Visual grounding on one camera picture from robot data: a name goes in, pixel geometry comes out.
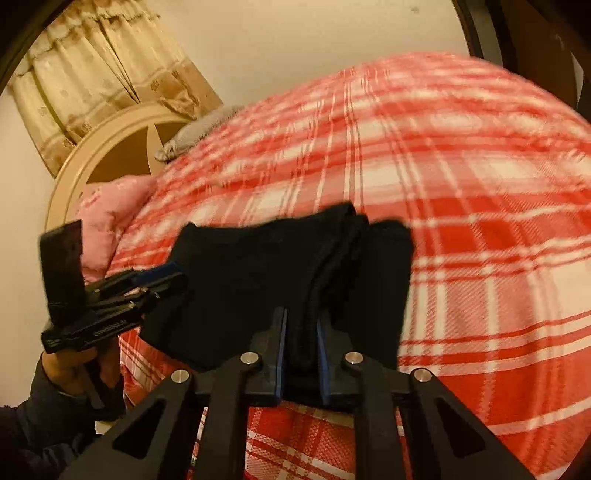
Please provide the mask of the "dark sleeve forearm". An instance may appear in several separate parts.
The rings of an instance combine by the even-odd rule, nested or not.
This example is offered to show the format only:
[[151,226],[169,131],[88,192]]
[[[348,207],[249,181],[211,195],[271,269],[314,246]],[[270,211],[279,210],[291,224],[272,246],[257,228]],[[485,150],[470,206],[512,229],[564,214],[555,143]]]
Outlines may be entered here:
[[56,479],[98,438],[97,421],[123,415],[123,379],[104,390],[104,407],[92,406],[87,393],[73,396],[45,374],[41,356],[29,398],[16,407],[1,408],[1,477]]

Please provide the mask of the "person's left hand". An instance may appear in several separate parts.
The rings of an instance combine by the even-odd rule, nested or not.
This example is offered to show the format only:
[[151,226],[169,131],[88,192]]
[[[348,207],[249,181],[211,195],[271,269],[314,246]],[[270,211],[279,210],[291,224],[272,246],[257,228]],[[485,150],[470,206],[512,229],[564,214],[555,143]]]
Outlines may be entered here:
[[87,363],[97,361],[100,381],[109,389],[118,383],[120,373],[120,349],[118,340],[112,338],[101,347],[92,347],[85,351],[61,350],[48,354],[43,352],[41,364],[47,378],[63,392],[81,396],[88,393],[86,368]]

